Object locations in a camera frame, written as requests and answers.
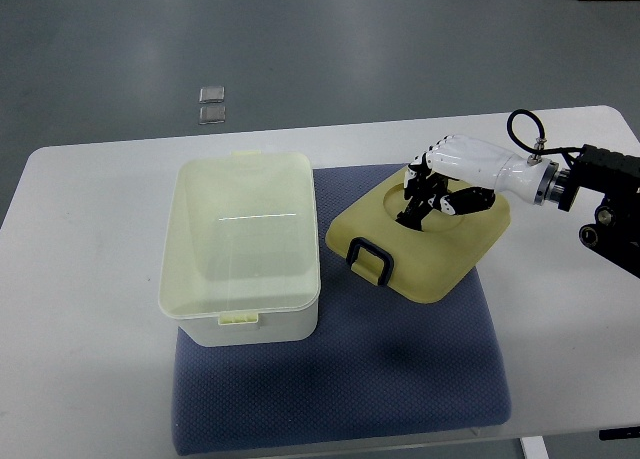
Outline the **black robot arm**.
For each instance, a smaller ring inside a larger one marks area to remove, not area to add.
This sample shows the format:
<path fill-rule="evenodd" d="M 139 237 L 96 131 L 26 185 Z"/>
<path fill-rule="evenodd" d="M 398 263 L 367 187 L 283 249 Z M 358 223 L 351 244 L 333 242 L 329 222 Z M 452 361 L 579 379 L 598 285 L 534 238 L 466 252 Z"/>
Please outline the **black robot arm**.
<path fill-rule="evenodd" d="M 557 173 L 548 199 L 569 211 L 581 189 L 602 195 L 593 222 L 578 232 L 583 246 L 639 275 L 639 158 L 585 144 L 556 150 L 567 167 Z"/>

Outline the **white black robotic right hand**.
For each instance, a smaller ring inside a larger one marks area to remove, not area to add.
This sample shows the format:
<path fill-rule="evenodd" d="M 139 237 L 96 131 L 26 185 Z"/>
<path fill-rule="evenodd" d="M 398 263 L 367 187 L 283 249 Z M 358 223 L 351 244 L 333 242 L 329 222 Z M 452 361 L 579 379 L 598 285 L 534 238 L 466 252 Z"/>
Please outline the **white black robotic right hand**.
<path fill-rule="evenodd" d="M 449 135 L 407 165 L 407 205 L 396 221 L 420 231 L 431 212 L 462 216 L 486 211 L 498 192 L 541 205 L 551 198 L 559 173 L 558 164 L 549 159 L 524 158 L 480 139 Z"/>

